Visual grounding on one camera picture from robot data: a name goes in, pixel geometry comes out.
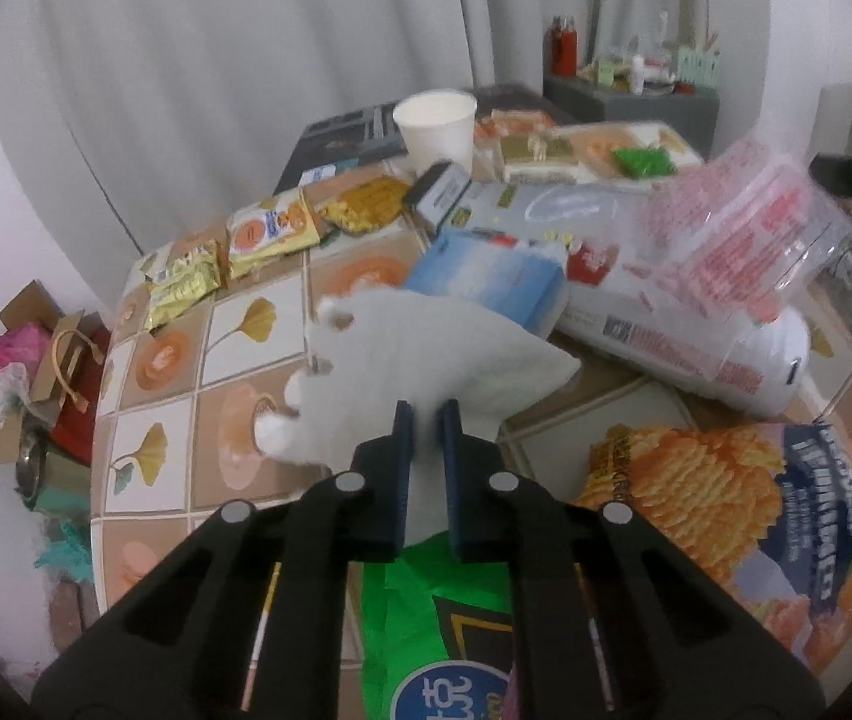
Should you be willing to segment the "green snack bag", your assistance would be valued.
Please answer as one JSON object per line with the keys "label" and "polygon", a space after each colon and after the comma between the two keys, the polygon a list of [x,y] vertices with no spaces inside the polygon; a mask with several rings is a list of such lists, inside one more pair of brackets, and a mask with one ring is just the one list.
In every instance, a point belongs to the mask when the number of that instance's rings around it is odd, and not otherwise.
{"label": "green snack bag", "polygon": [[465,564],[440,533],[362,567],[362,699],[369,718],[499,718],[514,664],[502,564]]}

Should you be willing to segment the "white tissue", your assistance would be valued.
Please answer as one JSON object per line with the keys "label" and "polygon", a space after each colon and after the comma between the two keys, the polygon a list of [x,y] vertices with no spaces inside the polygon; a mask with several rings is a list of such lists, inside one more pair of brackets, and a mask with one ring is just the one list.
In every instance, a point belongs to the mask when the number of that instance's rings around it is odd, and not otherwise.
{"label": "white tissue", "polygon": [[483,305],[406,289],[322,299],[307,343],[319,369],[289,379],[286,410],[255,418],[255,445],[271,460],[341,473],[359,444],[392,429],[405,401],[415,417],[408,546],[449,527],[440,407],[457,401],[463,431],[493,442],[504,421],[581,371],[576,356]]}

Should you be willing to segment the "red thermos bottle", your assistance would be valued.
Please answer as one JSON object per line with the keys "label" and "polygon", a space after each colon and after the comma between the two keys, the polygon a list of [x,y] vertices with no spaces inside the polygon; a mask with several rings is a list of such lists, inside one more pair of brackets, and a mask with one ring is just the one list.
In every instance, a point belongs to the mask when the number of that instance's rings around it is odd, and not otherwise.
{"label": "red thermos bottle", "polygon": [[555,16],[547,31],[547,70],[571,78],[577,73],[577,29],[572,16]]}

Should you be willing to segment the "light blue tissue pack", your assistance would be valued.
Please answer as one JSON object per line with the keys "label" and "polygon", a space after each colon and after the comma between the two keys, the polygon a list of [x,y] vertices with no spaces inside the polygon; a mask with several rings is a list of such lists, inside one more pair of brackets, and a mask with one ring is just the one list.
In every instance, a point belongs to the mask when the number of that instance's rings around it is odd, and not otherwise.
{"label": "light blue tissue pack", "polygon": [[483,305],[542,338],[569,301],[563,250],[506,234],[444,232],[413,266],[403,288]]}

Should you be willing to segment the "cardboard box with clutter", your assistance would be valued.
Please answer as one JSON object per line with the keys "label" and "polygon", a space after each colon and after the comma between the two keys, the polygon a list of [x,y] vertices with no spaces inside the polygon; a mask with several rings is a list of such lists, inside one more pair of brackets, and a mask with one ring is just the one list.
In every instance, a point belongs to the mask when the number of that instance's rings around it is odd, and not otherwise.
{"label": "cardboard box with clutter", "polygon": [[0,465],[29,511],[85,515],[110,332],[95,314],[62,312],[35,280],[0,322]]}

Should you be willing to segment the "green candy packet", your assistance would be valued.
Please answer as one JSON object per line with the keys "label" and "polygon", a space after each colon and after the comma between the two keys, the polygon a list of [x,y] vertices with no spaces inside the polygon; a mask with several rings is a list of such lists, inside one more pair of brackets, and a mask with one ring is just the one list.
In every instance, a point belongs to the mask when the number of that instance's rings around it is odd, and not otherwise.
{"label": "green candy packet", "polygon": [[611,152],[621,174],[636,181],[673,176],[677,166],[665,148],[616,148]]}

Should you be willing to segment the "white paper cup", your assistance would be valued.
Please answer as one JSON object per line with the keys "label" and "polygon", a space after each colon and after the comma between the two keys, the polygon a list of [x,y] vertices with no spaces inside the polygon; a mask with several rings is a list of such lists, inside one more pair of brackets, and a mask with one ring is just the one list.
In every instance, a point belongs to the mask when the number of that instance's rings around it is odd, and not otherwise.
{"label": "white paper cup", "polygon": [[473,169],[473,132],[478,101],[460,89],[431,89],[394,107],[406,153],[417,176],[442,161]]}

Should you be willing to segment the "white cylindrical can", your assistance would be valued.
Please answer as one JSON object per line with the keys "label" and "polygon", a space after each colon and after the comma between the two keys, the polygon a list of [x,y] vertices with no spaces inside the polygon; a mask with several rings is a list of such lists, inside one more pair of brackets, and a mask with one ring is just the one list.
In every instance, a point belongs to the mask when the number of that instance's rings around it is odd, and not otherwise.
{"label": "white cylindrical can", "polygon": [[802,314],[771,323],[712,320],[654,283],[634,223],[646,195],[616,184],[473,181],[447,226],[508,236],[565,264],[558,330],[677,387],[772,418],[787,408],[810,356]]}

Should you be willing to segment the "patterned tablecloth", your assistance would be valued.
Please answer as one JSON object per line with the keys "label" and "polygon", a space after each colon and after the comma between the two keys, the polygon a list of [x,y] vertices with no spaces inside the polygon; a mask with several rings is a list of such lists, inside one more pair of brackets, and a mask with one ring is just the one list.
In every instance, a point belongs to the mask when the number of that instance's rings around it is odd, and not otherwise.
{"label": "patterned tablecloth", "polygon": [[[166,327],[149,330],[146,283],[193,247],[195,239],[179,239],[133,267],[104,362],[91,488],[101,606],[117,603],[226,500],[268,507],[316,481],[317,468],[257,449],[255,418],[283,408],[286,385],[316,359],[305,327],[319,302],[395,286],[426,242],[408,218],[361,238],[330,236],[226,281]],[[812,349],[784,419],[828,422],[852,466],[852,323],[826,281],[805,289],[797,309]],[[577,376],[504,422],[497,438],[517,470],[563,499],[584,491],[589,452],[612,427],[712,431],[740,422],[722,403],[670,387],[565,330],[553,333],[553,343],[579,359]],[[740,564],[735,590],[753,610],[774,614],[826,694],[852,683],[852,567],[835,609],[813,614],[805,626],[794,616],[807,593],[789,590],[757,554]]]}

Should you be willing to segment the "orange yellow snack packet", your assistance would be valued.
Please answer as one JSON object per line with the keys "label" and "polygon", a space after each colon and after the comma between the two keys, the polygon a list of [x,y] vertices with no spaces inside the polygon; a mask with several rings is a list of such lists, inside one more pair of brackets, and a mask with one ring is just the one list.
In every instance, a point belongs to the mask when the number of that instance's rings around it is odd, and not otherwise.
{"label": "orange yellow snack packet", "polygon": [[233,280],[247,277],[275,257],[322,242],[314,211],[300,188],[271,195],[234,213],[227,223],[227,238]]}

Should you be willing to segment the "grey curtain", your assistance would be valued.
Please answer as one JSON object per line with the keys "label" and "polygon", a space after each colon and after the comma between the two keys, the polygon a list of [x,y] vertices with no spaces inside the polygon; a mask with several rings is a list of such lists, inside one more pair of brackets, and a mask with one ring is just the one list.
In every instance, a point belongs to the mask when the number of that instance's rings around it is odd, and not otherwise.
{"label": "grey curtain", "polygon": [[769,0],[0,0],[0,138],[40,221],[112,293],[138,255],[275,185],[310,122],[431,88],[538,88],[581,55],[717,44],[760,70]]}

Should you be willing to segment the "clear pink printed bag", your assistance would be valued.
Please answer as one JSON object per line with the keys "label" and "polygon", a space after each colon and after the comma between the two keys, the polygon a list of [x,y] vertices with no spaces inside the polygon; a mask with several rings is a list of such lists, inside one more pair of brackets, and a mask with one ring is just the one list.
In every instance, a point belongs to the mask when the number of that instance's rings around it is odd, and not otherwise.
{"label": "clear pink printed bag", "polygon": [[777,319],[852,241],[852,221],[789,154],[743,138],[652,187],[636,223],[655,288],[705,319]]}

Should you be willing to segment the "blue chip bag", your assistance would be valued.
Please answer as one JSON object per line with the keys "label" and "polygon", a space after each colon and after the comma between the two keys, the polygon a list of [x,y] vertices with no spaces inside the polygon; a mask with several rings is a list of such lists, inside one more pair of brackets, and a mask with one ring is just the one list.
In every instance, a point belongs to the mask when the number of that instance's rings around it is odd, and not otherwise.
{"label": "blue chip bag", "polygon": [[639,512],[813,674],[852,635],[852,463],[824,421],[613,426],[577,505]]}

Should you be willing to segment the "gold snack packet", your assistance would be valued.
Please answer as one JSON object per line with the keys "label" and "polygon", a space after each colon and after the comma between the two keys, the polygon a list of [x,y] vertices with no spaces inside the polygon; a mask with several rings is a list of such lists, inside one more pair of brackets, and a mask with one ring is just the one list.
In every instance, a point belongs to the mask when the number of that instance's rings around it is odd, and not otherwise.
{"label": "gold snack packet", "polygon": [[220,288],[220,243],[208,239],[174,259],[152,280],[146,330],[159,330]]}

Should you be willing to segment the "grey cabinet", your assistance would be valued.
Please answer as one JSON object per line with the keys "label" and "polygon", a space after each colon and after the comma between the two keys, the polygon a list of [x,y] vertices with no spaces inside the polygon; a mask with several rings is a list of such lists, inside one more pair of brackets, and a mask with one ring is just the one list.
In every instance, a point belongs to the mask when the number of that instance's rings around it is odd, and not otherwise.
{"label": "grey cabinet", "polygon": [[597,88],[579,78],[547,75],[543,94],[579,122],[665,122],[701,156],[709,156],[714,146],[719,98],[712,91],[634,96],[629,91]]}

